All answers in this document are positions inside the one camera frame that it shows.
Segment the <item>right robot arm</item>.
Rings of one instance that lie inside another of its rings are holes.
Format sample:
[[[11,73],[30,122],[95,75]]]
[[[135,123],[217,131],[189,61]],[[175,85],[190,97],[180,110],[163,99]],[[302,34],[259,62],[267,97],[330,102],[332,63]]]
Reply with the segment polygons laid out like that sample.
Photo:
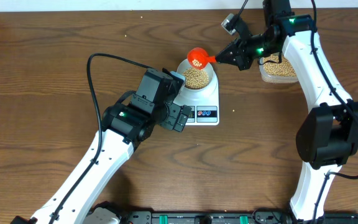
[[[222,27],[235,39],[215,57],[218,63],[247,70],[277,54],[295,71],[308,105],[296,134],[301,174],[290,199],[290,221],[320,223],[334,177],[358,150],[358,101],[341,86],[322,49],[316,14],[297,15],[288,0],[263,2],[266,30],[254,35],[240,14]]]

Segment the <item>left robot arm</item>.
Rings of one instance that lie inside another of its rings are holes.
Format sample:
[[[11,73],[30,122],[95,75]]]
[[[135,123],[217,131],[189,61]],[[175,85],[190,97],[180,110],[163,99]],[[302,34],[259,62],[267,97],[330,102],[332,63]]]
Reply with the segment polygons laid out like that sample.
[[[86,154],[53,197],[29,219],[13,223],[83,223],[111,177],[149,138],[155,126],[182,132],[191,109],[174,102],[185,77],[149,68],[136,91],[125,92],[98,114],[98,131]]]

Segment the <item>red plastic measuring scoop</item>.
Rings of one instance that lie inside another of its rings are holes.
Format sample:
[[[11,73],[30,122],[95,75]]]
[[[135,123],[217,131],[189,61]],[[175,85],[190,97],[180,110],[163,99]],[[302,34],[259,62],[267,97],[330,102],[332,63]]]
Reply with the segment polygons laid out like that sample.
[[[201,67],[195,67],[192,61],[196,59],[201,62],[203,65]],[[204,69],[209,63],[216,63],[215,56],[210,56],[205,49],[200,47],[195,47],[191,49],[187,54],[187,60],[189,64],[198,70]]]

